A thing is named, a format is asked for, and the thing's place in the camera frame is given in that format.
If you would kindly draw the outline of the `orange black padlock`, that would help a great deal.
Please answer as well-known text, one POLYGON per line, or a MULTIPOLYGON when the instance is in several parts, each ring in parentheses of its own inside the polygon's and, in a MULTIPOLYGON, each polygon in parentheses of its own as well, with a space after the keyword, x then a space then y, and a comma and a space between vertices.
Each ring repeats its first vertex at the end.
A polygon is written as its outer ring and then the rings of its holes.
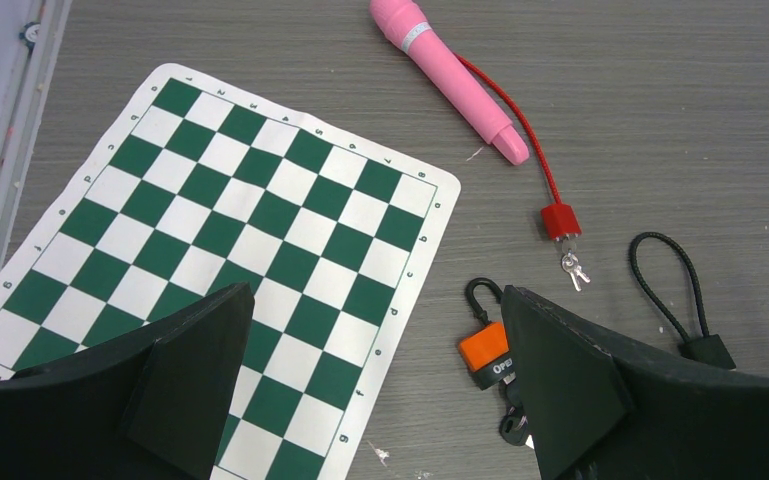
POLYGON ((466 284, 465 299, 481 329, 461 340, 458 350, 474 383, 486 390, 497 384, 509 385, 515 380, 515 372, 504 325, 491 321, 487 310, 476 299, 475 290, 479 286, 487 287, 497 303, 502 301, 501 288, 489 278, 477 277, 466 284))

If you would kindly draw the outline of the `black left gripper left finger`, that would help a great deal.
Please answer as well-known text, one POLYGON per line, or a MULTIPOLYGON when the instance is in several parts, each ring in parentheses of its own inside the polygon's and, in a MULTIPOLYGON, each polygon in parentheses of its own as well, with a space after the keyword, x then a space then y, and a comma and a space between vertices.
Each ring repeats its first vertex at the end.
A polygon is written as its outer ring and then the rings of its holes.
POLYGON ((246 283, 0 379, 0 479, 206 479, 255 305, 246 283))

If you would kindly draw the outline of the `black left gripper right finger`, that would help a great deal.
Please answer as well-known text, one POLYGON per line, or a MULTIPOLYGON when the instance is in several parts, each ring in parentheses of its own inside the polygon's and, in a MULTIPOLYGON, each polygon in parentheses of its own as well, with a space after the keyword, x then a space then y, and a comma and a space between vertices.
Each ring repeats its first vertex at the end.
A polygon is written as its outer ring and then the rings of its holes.
POLYGON ((688 360, 535 292, 501 302, 545 479, 769 479, 769 377, 688 360))

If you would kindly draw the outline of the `silver keys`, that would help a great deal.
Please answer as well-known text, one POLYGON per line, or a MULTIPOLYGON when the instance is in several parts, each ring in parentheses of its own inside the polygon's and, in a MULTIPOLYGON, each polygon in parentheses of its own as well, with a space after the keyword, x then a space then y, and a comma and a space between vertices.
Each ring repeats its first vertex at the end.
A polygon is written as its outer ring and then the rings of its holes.
POLYGON ((591 282, 591 278, 584 271, 579 258, 576 255, 577 244, 572 237, 561 240, 561 267, 570 276, 573 287, 577 292, 583 290, 583 286, 591 282))

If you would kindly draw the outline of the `red cable padlock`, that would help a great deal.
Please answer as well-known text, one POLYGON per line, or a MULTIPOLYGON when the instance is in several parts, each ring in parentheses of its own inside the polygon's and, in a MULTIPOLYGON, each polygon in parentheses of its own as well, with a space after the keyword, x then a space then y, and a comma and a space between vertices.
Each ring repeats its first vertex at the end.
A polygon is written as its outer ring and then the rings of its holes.
POLYGON ((528 136, 534 150, 536 152, 538 161, 544 172, 547 186, 550 190, 553 202, 543 208, 540 213, 546 229, 546 232, 550 239, 554 241, 562 241, 565 239, 572 239, 581 234, 581 228, 576 218, 576 215, 572 207, 562 202, 559 190, 552 175, 551 169, 548 165, 545 153, 539 143, 539 140, 534 132, 533 128, 527 121, 524 113, 515 103, 515 101, 489 76, 481 71, 477 66, 466 60, 464 57, 455 53, 455 57, 473 74, 477 75, 485 84, 487 84, 511 109, 513 114, 517 117, 522 125, 526 135, 528 136))

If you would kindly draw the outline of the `black headed keys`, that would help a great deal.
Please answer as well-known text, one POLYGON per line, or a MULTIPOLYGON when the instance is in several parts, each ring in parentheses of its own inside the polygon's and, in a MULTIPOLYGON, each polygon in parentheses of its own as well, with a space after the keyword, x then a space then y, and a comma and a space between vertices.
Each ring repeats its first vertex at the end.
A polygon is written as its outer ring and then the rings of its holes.
POLYGON ((502 382, 502 393, 507 402, 507 413, 499 425, 500 436, 510 445, 534 448, 530 427, 524 412, 519 382, 502 382))

